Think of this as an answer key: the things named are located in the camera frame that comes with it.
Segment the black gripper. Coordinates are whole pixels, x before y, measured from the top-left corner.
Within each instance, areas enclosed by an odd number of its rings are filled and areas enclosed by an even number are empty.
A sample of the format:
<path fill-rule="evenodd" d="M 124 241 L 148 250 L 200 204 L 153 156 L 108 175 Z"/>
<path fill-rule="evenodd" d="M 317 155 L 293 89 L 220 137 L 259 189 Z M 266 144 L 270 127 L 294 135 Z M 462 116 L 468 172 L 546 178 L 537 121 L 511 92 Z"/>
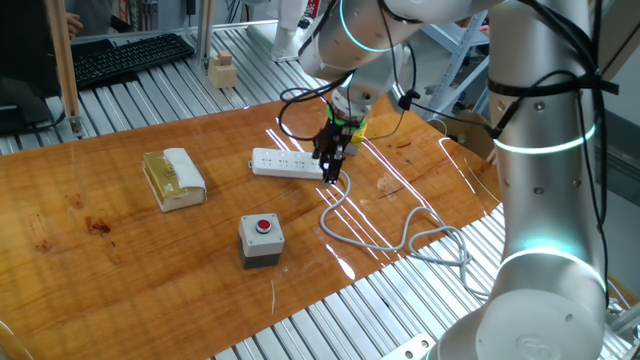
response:
<path fill-rule="evenodd" d="M 324 183 L 334 184 L 338 180 L 345 160 L 343 150 L 360 128 L 360 121 L 327 118 L 323 128 L 312 138 L 313 155 L 320 156 L 319 165 Z"/>

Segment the person hand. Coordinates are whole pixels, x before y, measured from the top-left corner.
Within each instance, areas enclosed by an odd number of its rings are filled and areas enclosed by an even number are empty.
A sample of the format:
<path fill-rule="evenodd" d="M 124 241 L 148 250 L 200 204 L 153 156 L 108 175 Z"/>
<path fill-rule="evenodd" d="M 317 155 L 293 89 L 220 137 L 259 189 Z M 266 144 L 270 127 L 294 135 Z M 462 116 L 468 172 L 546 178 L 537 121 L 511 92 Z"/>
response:
<path fill-rule="evenodd" d="M 68 29 L 68 37 L 70 40 L 73 40 L 84 29 L 84 25 L 81 22 L 81 18 L 78 14 L 67 12 L 65 16 Z"/>

